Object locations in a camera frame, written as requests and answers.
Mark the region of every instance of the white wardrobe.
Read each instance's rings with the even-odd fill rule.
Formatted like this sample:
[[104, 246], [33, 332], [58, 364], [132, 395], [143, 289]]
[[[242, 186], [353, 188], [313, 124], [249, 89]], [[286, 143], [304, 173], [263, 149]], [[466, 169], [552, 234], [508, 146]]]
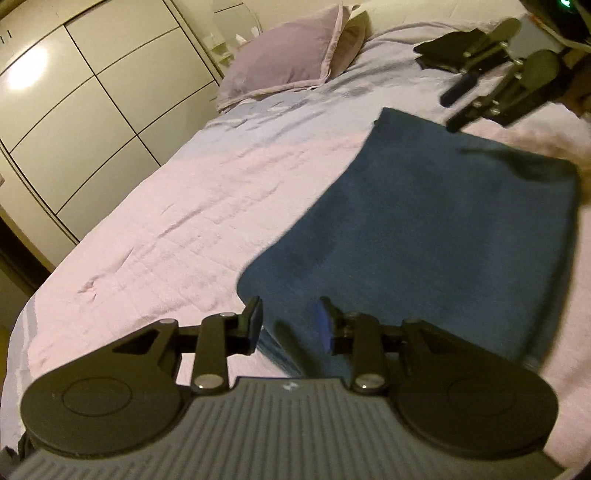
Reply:
[[173, 13], [107, 0], [0, 75], [4, 156], [72, 248], [217, 115], [219, 75]]

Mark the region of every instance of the blue towel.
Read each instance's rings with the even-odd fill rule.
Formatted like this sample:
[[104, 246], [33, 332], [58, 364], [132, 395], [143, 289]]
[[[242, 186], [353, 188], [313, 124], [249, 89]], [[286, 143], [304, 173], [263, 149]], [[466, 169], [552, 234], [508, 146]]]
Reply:
[[347, 358], [323, 351], [320, 296], [384, 324], [426, 320], [536, 369], [568, 291], [578, 207], [570, 162], [384, 109], [238, 295], [263, 299], [259, 347], [291, 375], [349, 375]]

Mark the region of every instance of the pillow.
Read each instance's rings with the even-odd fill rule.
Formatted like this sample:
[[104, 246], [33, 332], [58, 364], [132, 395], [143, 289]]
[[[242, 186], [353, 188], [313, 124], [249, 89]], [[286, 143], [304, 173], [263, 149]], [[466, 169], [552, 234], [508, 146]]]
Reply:
[[[217, 109], [259, 95], [325, 83], [348, 19], [348, 9], [334, 5], [263, 32], [245, 44], [220, 85]], [[339, 68], [347, 55], [341, 58]]]
[[338, 77], [351, 65], [365, 42], [366, 15], [357, 15], [345, 25], [330, 62], [330, 78]]
[[353, 12], [351, 18], [369, 17], [367, 38], [389, 28], [421, 22], [470, 21], [488, 22], [522, 16], [526, 10], [519, 0], [368, 0]]

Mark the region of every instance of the gray base plate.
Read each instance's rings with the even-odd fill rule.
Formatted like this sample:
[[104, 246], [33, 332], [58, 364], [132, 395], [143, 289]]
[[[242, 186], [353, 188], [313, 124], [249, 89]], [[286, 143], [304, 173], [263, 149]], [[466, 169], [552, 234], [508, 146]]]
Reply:
[[241, 378], [225, 395], [198, 398], [153, 444], [101, 460], [39, 451], [11, 480], [549, 480], [543, 453], [488, 462], [446, 454], [414, 437], [386, 399], [339, 379]]

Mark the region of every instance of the purple pillow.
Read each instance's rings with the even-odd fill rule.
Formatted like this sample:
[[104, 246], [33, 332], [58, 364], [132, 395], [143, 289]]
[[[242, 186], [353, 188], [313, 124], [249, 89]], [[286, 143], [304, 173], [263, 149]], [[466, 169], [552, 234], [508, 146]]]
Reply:
[[217, 109], [260, 95], [322, 85], [349, 10], [334, 5], [263, 32], [244, 45], [224, 77]]

